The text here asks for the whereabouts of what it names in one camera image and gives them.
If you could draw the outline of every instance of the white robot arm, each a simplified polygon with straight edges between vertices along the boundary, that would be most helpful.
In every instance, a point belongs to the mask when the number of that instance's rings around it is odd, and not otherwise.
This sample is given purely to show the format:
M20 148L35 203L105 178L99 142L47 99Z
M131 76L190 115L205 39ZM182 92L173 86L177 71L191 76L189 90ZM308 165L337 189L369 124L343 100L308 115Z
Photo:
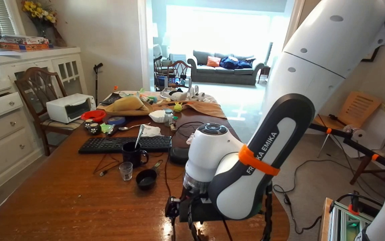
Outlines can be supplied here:
M185 193L208 195L226 218L257 214L265 186L304 135L314 112L365 53L383 44L385 0L322 0L273 67L265 118L252 140L242 146L221 126L197 130L186 163ZM368 237L381 239L385 205L373 223Z

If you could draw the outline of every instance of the wooden table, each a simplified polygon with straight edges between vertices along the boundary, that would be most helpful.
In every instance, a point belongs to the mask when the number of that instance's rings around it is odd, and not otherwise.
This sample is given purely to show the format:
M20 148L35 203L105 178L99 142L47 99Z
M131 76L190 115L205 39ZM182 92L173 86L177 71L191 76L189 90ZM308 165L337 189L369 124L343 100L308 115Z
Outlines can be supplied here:
M139 118L134 123L147 123ZM123 135L134 136L133 128ZM123 182L118 169L106 175L95 174L98 166L122 159L121 154L78 154L90 138L85 128L77 130L59 146L0 207L0 239L193 239L189 223L173 226L165 217L165 205L171 194L181 195L183 165L167 160L167 152L153 152L150 162L134 170L134 179ZM135 175L163 160L153 190L138 190ZM288 239L289 219L273 198L272 239ZM245 221L228 221L233 239L260 239L264 217ZM224 222L213 221L197 225L209 239L228 239Z

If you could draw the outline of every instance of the floor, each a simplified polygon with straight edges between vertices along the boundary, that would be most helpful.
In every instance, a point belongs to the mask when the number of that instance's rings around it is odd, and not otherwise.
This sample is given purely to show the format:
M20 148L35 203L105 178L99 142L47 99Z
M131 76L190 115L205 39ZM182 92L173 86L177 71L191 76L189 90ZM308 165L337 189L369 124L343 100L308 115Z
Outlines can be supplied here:
M265 87L265 80L261 80L257 86L200 84L202 92L213 95L221 103L230 124L242 142L248 142L261 123L260 107L264 100ZM273 183L278 185L278 190L281 187L285 190L293 189L288 193L294 214L289 214L292 221L292 241L318 239L320 223L310 230L305 230L302 234L297 234L294 223L298 226L297 230L310 226L322 214L327 197L339 198L353 190L359 190L361 194L379 202L383 202L385 197L385 182L373 175L363 175L356 185L351 185L352 170L355 170L359 162L348 159L332 140L321 151L324 138L325 135L322 134L304 135L284 163L281 173L273 179ZM38 160L2 186L0 205L43 162L46 159ZM285 205L285 209L286 213L290 213L289 206Z

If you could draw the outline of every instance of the orange object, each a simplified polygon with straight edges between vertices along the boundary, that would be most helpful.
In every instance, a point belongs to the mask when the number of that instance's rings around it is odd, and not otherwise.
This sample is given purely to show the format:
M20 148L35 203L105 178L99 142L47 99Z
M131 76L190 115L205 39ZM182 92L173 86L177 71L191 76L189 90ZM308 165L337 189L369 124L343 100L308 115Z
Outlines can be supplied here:
M260 159L256 158L254 152L248 148L246 144L242 146L241 151L238 152L238 159L244 163L244 165L249 165L253 166L258 170L261 170L265 174L269 175L277 175L280 169L276 169L272 165L268 165Z
M107 116L107 112L105 110L97 108L97 110L85 112L82 115L82 119L83 120L93 119L94 122L102 123L106 116Z

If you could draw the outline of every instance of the sofa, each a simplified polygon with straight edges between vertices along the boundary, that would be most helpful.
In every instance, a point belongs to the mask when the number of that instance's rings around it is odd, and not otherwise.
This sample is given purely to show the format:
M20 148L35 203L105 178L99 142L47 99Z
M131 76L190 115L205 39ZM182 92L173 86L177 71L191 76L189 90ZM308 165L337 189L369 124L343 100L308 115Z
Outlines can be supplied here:
M191 79L206 83L250 84L257 83L257 77L264 63L256 63L253 56L237 56L213 53L206 51L193 51L187 63L191 65Z

